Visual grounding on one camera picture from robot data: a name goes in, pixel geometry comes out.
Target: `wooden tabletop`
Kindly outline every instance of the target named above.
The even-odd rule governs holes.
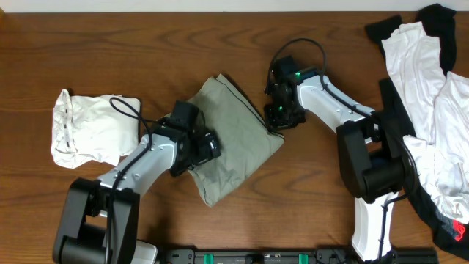
[[[310,37],[328,54],[327,75],[363,105],[381,109],[383,58],[363,30],[392,12],[6,14],[0,20],[0,263],[51,263],[64,199],[77,177],[111,169],[91,161],[77,169],[51,157],[52,108],[61,89],[75,95],[140,98],[159,118],[219,73],[258,109],[269,61],[286,41]],[[413,22],[414,13],[403,13]],[[469,13],[458,13],[454,72],[469,76]],[[292,54],[319,65],[315,47]],[[168,173],[141,201],[139,238],[200,249],[314,248],[346,245],[355,226],[352,196],[339,175],[336,137],[309,113],[285,131],[285,143],[215,207],[192,177]],[[433,246],[430,229],[408,201],[393,212],[391,242]],[[439,251],[441,263],[464,260]]]

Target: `green cloth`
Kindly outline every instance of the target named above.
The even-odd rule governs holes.
[[[189,170],[202,199],[213,206],[249,178],[284,140],[268,132],[256,110],[222,75],[210,77],[189,102],[204,112],[205,125],[216,131],[221,143],[220,157]]]

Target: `white background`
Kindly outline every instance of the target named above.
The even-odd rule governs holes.
[[[5,12],[416,11],[437,0],[0,0]],[[469,10],[469,0],[440,0]]]

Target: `white cloth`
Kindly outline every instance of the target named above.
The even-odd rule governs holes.
[[[386,67],[417,138],[404,143],[419,180],[446,217],[469,223],[469,79],[440,68],[440,42],[420,22],[383,40]]]
[[[114,95],[91,98],[72,96],[63,89],[52,112],[53,161],[74,169],[88,161],[119,163],[120,156],[129,155],[138,145],[138,120],[114,110],[109,99]],[[137,111],[140,101],[123,98]],[[118,101],[114,105],[134,114]]]

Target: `black cloth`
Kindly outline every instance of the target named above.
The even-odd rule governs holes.
[[[456,63],[456,11],[432,4],[418,11],[416,22],[421,21],[428,36],[440,38],[440,66],[443,73],[453,70]]]
[[[452,70],[456,62],[456,40],[454,37],[453,19],[455,13],[455,11],[441,7],[439,4],[433,4],[423,8],[417,15],[417,21],[422,22],[426,34],[440,38],[440,66],[445,74]],[[395,15],[384,21],[365,26],[368,38],[379,45],[384,59],[385,52],[381,40],[388,39],[391,33],[399,28],[401,23],[401,16]],[[412,122],[405,111],[392,80],[390,78],[383,79],[379,85],[384,110],[394,111],[395,115],[399,117],[402,135],[416,136]],[[407,177],[404,184],[405,191],[411,190],[412,187],[413,179]],[[430,195],[423,189],[420,182],[418,182],[414,195],[408,199],[418,217],[432,229],[433,243],[443,251],[469,261],[469,235],[463,235],[460,241],[455,239],[454,233],[457,232],[455,230],[448,231],[449,228],[453,228],[448,225],[448,222],[451,223],[451,220],[439,213]],[[464,227],[469,232],[469,225]]]

